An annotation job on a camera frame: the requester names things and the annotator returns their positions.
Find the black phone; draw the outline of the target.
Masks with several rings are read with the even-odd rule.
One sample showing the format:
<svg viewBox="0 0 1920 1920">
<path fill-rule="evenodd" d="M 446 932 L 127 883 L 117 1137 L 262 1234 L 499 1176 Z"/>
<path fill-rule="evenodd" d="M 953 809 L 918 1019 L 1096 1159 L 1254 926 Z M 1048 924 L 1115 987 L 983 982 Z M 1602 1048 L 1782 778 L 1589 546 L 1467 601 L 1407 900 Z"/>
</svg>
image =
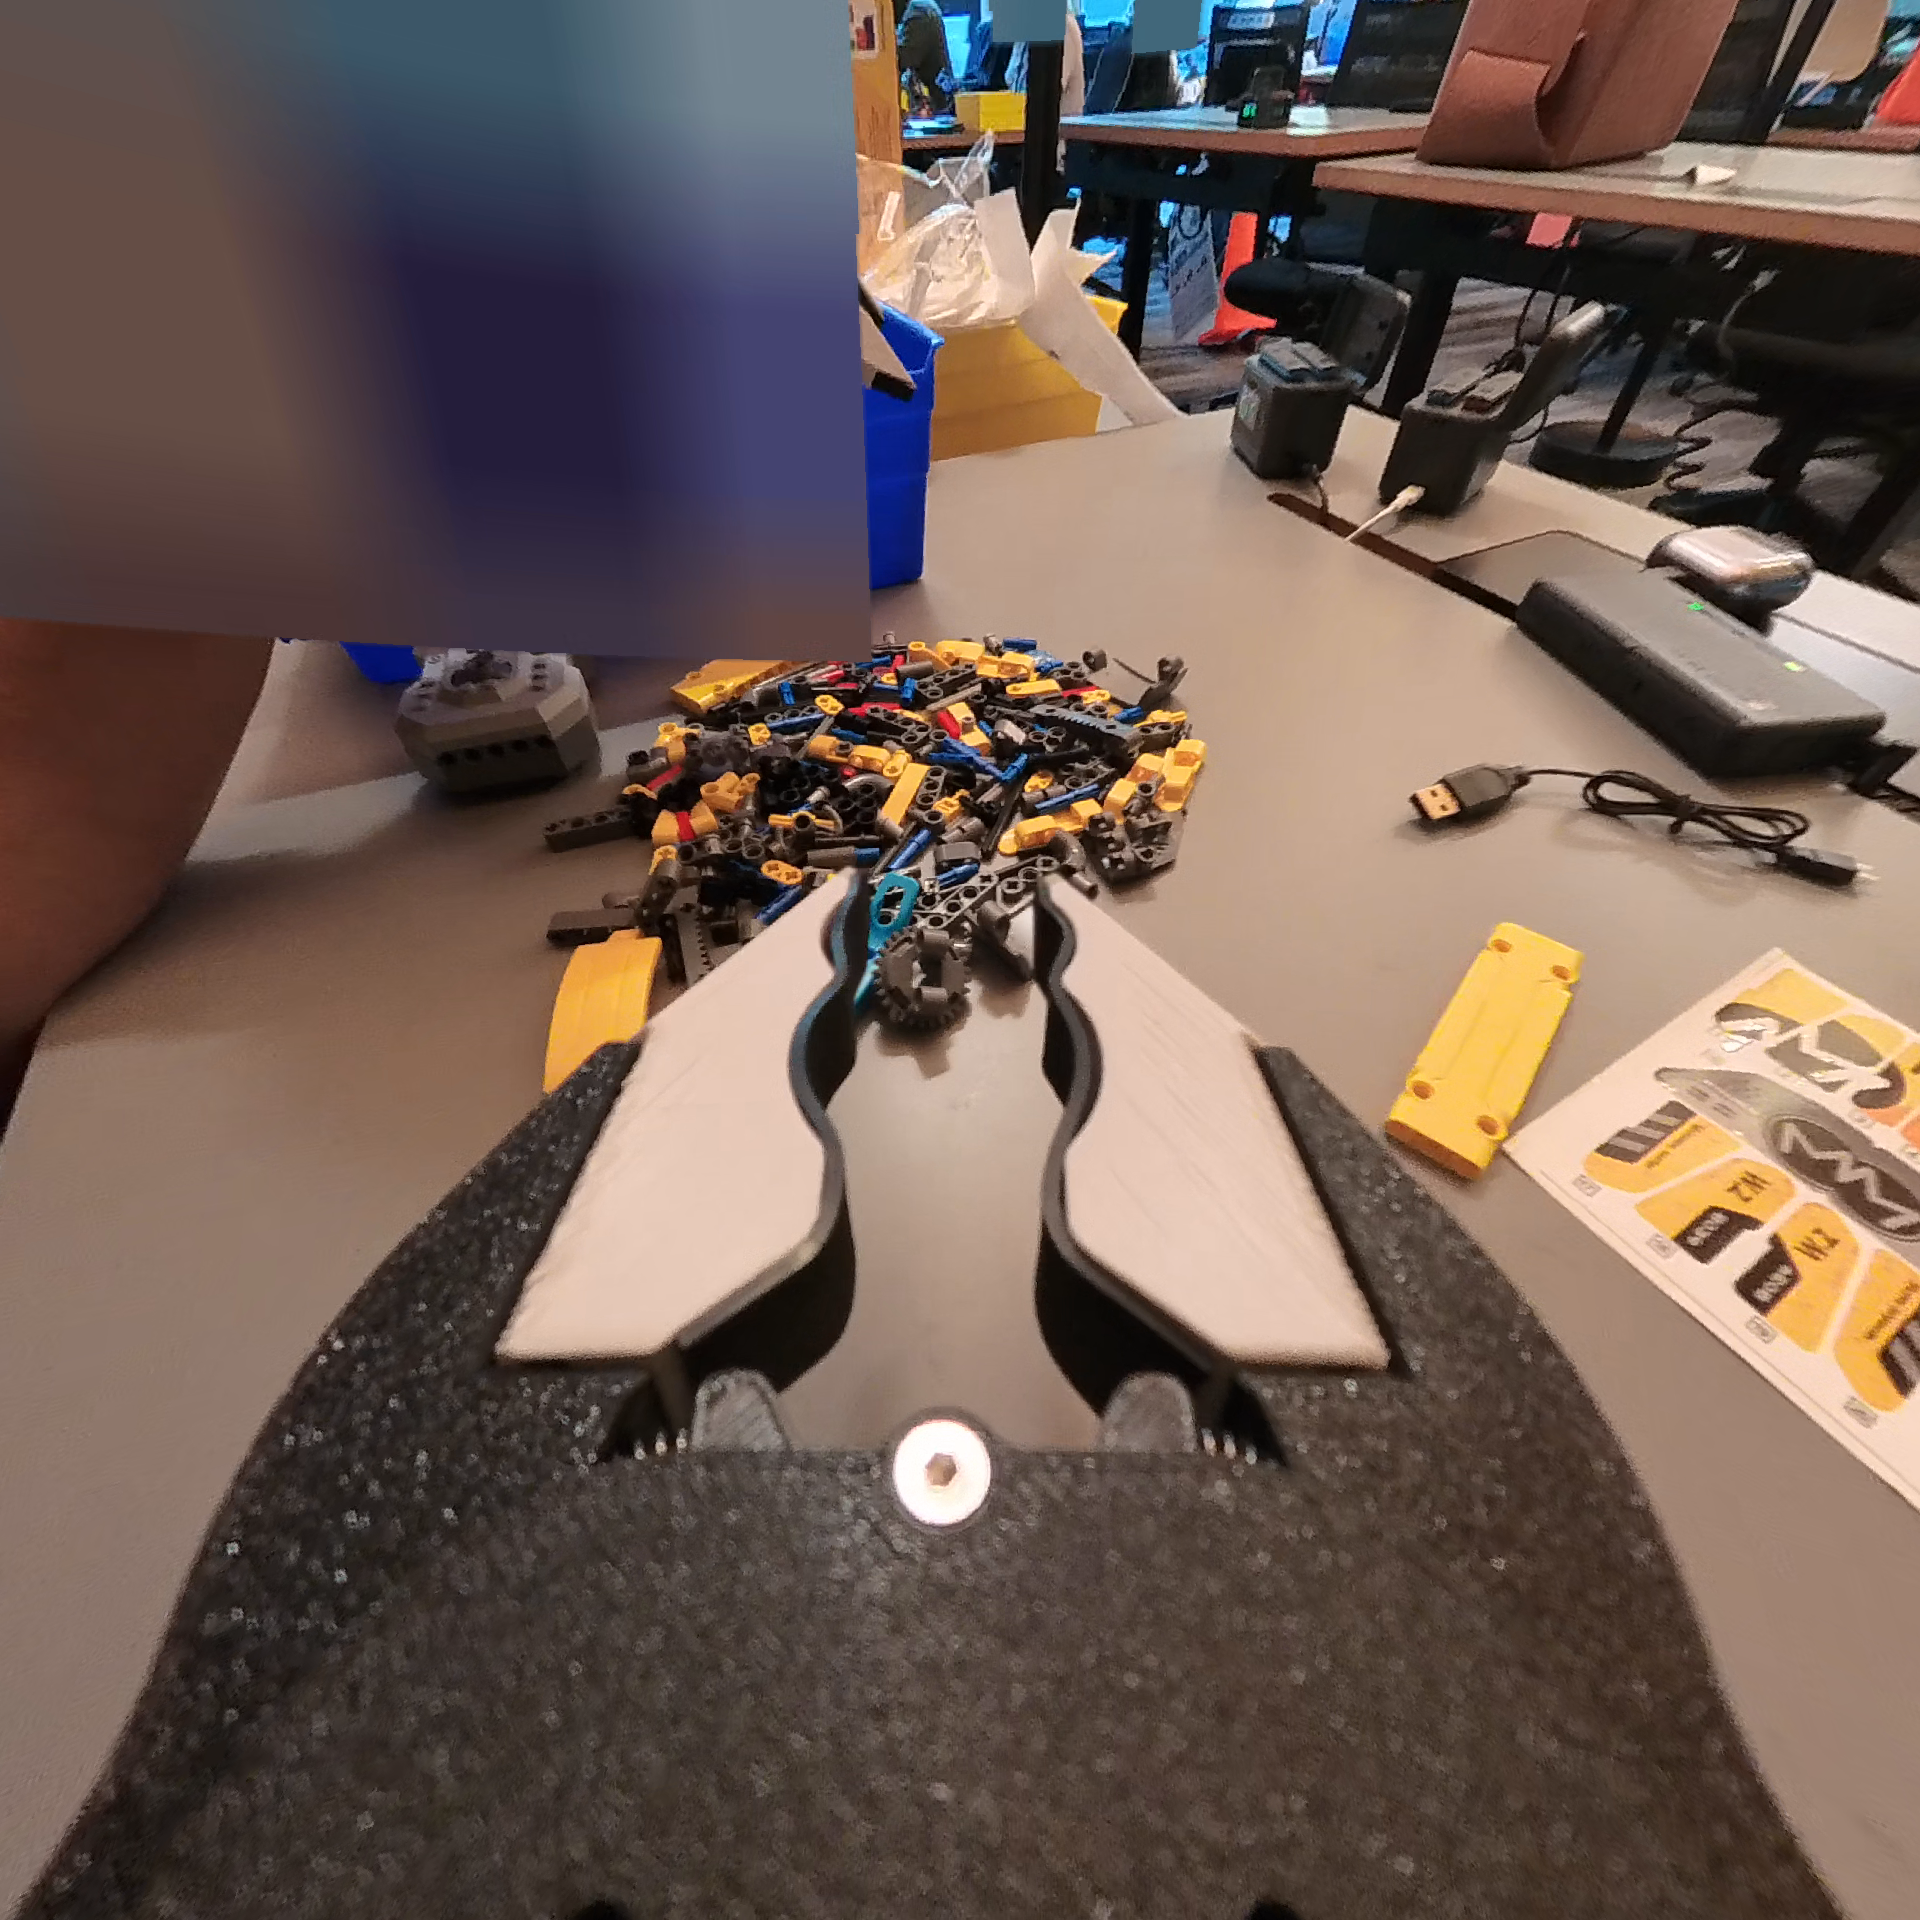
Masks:
<svg viewBox="0 0 1920 1920">
<path fill-rule="evenodd" d="M 1351 398 L 1371 390 L 1391 364 L 1407 324 L 1409 295 L 1395 283 L 1358 273 L 1339 276 L 1327 313 L 1311 335 L 1311 348 L 1327 368 L 1311 392 L 1329 396 L 1344 382 Z"/>
<path fill-rule="evenodd" d="M 1507 440 L 1560 398 L 1602 343 L 1608 324 L 1610 311 L 1602 302 L 1585 302 L 1550 324 L 1501 412 L 1499 431 Z"/>
</svg>

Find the blue plastic separator tool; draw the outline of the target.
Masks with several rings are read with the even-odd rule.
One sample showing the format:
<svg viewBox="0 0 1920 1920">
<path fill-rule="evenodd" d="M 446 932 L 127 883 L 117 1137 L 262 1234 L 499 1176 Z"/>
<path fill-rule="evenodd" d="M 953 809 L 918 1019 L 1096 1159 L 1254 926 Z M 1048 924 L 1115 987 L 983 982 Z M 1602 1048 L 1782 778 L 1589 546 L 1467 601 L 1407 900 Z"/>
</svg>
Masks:
<svg viewBox="0 0 1920 1920">
<path fill-rule="evenodd" d="M 911 871 L 885 871 L 874 879 L 871 890 L 865 961 L 855 987 L 855 1008 L 871 1002 L 880 959 L 886 944 L 910 929 L 918 900 L 920 880 Z"/>
</svg>

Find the black round stool base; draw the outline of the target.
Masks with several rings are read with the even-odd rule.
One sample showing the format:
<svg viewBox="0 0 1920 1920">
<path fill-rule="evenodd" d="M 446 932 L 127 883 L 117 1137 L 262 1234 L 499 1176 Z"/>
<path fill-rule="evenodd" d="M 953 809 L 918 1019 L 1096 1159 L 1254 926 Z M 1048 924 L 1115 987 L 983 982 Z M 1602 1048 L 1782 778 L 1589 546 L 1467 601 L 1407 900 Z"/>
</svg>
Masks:
<svg viewBox="0 0 1920 1920">
<path fill-rule="evenodd" d="M 1623 424 L 1615 435 L 1603 422 L 1544 424 L 1527 444 L 1534 472 L 1603 492 L 1654 488 L 1679 458 L 1675 435 L 1635 424 Z"/>
</svg>

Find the battery charger box with display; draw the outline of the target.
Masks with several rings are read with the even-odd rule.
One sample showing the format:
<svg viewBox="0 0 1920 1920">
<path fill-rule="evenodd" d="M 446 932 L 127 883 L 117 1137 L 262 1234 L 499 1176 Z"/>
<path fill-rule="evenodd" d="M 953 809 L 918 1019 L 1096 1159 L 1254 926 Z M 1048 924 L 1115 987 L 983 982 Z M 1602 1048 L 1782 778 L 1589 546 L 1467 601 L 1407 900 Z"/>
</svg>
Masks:
<svg viewBox="0 0 1920 1920">
<path fill-rule="evenodd" d="M 1243 364 L 1231 451 L 1256 478 L 1317 478 L 1360 392 L 1360 375 L 1318 346 L 1267 339 Z"/>
</svg>

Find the clear plastic bag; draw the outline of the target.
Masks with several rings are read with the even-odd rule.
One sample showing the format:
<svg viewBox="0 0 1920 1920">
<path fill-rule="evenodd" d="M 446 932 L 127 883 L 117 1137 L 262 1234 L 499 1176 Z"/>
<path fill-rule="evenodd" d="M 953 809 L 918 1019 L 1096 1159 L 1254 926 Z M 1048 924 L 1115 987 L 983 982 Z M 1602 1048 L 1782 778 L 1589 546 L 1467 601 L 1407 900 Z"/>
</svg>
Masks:
<svg viewBox="0 0 1920 1920">
<path fill-rule="evenodd" d="M 1019 321 L 1038 295 L 1016 193 L 992 193 L 993 135 L 918 174 L 855 159 L 865 299 L 951 335 Z"/>
</svg>

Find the black battery charger box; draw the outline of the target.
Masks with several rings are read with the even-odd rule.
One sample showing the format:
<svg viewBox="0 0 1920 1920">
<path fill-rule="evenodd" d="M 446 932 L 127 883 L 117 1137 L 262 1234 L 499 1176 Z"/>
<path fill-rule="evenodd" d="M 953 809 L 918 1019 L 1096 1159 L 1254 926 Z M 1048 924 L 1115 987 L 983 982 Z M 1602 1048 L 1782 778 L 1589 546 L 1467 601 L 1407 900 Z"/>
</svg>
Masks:
<svg viewBox="0 0 1920 1920">
<path fill-rule="evenodd" d="M 1499 419 L 1517 384 L 1517 375 L 1482 378 L 1409 401 L 1382 464 L 1377 504 L 1424 518 L 1450 518 L 1472 506 L 1511 442 Z"/>
</svg>

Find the pile of toy building pieces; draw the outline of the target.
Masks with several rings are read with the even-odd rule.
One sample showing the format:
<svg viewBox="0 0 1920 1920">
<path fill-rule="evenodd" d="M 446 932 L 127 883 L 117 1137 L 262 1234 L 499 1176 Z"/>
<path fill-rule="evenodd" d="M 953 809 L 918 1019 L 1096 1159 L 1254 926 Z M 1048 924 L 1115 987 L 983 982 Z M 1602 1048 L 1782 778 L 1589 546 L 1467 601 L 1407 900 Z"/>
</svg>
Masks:
<svg viewBox="0 0 1920 1920">
<path fill-rule="evenodd" d="M 1027 639 L 901 643 L 794 665 L 719 660 L 671 698 L 610 804 L 551 823 L 551 850 L 634 842 L 641 886 L 557 915 L 546 942 L 634 929 L 663 942 L 656 985 L 689 990 L 829 880 L 920 883 L 857 1010 L 942 1034 L 969 1008 L 973 961 L 1027 976 L 1016 919 L 1046 879 L 1087 896 L 1169 870 L 1209 762 L 1176 698 L 1185 664 L 1122 675 Z"/>
</svg>

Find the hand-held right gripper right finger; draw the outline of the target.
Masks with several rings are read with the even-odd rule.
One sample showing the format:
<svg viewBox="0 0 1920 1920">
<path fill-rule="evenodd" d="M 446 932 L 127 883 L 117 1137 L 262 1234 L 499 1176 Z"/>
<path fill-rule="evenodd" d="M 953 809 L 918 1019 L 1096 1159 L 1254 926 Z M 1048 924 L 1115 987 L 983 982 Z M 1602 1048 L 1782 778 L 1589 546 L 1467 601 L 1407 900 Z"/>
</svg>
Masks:
<svg viewBox="0 0 1920 1920">
<path fill-rule="evenodd" d="M 1042 1068 L 1038 1315 L 1104 1424 L 1152 1444 L 1266 1443 L 1256 1380 L 1374 1377 L 1389 1334 L 1282 1099 L 1293 1062 L 1063 880 L 1034 904 Z"/>
</svg>

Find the black power hub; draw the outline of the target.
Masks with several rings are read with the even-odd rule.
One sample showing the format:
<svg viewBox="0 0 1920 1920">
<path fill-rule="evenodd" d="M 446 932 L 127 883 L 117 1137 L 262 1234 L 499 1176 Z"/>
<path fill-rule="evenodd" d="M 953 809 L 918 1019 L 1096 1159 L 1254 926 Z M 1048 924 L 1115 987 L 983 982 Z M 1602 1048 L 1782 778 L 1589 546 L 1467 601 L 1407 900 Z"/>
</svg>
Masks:
<svg viewBox="0 0 1920 1920">
<path fill-rule="evenodd" d="M 1539 579 L 1515 622 L 1707 778 L 1815 770 L 1859 755 L 1886 728 L 1883 710 L 1649 570 Z"/>
</svg>

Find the brown bag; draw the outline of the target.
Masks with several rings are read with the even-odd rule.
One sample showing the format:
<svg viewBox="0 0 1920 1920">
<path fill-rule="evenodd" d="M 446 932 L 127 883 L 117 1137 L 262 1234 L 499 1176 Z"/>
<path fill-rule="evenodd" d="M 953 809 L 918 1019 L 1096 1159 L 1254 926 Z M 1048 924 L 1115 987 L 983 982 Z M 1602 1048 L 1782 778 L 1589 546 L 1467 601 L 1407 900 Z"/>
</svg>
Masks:
<svg viewBox="0 0 1920 1920">
<path fill-rule="evenodd" d="M 1472 2 L 1414 159 L 1522 171 L 1677 137 L 1735 2 Z"/>
</svg>

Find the yellow and black sticker sheet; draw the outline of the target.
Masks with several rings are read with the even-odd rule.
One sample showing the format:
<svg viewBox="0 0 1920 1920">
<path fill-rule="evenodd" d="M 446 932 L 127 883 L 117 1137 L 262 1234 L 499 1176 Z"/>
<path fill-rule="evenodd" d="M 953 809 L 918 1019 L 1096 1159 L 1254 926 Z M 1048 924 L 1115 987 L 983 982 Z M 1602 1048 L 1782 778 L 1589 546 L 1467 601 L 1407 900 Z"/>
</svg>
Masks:
<svg viewBox="0 0 1920 1920">
<path fill-rule="evenodd" d="M 1918 1503 L 1918 1036 L 1768 951 L 1505 1155 Z"/>
</svg>

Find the orange traffic cone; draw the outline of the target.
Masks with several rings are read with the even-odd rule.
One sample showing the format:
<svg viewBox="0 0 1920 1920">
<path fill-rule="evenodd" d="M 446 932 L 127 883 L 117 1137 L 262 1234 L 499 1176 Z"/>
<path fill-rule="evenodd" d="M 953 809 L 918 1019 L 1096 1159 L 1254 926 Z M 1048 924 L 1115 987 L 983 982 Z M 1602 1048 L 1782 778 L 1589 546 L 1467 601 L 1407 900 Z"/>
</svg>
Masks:
<svg viewBox="0 0 1920 1920">
<path fill-rule="evenodd" d="M 1219 276 L 1213 321 L 1197 337 L 1202 348 L 1230 348 L 1243 337 L 1271 331 L 1293 302 L 1298 264 L 1266 246 L 1263 217 L 1251 211 L 1226 215 L 1216 239 L 1223 240 Z"/>
</svg>

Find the grey toy motor hub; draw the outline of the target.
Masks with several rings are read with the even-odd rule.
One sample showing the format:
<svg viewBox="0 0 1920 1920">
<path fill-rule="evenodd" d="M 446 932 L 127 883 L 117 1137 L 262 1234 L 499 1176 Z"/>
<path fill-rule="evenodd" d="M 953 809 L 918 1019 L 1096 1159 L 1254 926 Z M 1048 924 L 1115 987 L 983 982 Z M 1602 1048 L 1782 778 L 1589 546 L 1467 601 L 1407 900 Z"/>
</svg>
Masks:
<svg viewBox="0 0 1920 1920">
<path fill-rule="evenodd" d="M 595 758 L 591 692 L 566 654 L 446 650 L 399 696 L 395 735 L 425 782 L 469 799 L 553 784 Z"/>
</svg>

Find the yellow curved toy panel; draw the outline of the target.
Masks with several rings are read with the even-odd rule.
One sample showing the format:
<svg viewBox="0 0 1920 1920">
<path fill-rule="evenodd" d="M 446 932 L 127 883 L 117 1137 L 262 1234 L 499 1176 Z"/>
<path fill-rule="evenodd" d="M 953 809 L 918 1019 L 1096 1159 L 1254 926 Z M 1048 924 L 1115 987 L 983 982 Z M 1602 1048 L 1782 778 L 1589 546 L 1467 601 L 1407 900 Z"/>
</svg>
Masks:
<svg viewBox="0 0 1920 1920">
<path fill-rule="evenodd" d="M 595 1050 L 638 1039 L 659 966 L 656 936 L 623 929 L 574 948 L 551 1008 L 544 1092 L 557 1091 Z"/>
</svg>

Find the white paper sheet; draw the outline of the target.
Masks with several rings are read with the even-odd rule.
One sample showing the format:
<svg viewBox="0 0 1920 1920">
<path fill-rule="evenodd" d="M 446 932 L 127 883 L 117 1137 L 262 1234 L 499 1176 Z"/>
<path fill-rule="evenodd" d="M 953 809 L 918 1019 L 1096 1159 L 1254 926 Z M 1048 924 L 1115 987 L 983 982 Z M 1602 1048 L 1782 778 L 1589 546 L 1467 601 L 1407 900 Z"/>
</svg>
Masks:
<svg viewBox="0 0 1920 1920">
<path fill-rule="evenodd" d="M 975 203 L 973 215 L 992 270 L 975 324 L 1015 321 L 1033 346 L 1131 426 L 1173 422 L 1173 403 L 1144 378 L 1085 295 L 1085 281 L 1104 256 L 1072 246 L 1072 211 L 1048 214 L 1034 242 L 1024 239 L 1015 195 L 992 195 Z"/>
</svg>

